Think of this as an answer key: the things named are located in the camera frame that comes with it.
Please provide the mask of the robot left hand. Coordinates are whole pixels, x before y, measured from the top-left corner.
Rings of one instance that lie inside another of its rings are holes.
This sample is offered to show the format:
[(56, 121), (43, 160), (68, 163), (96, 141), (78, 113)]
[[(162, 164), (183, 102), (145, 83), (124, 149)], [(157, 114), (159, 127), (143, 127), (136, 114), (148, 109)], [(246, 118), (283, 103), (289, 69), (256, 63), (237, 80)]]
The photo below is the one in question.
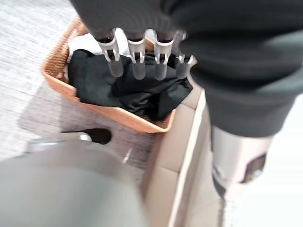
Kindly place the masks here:
[(192, 79), (205, 91), (213, 182), (226, 200), (239, 196), (264, 166), (273, 137), (303, 91), (303, 3), (300, 0), (74, 0), (105, 46), (119, 27), (130, 40), (147, 29), (159, 54), (175, 33), (195, 57)]

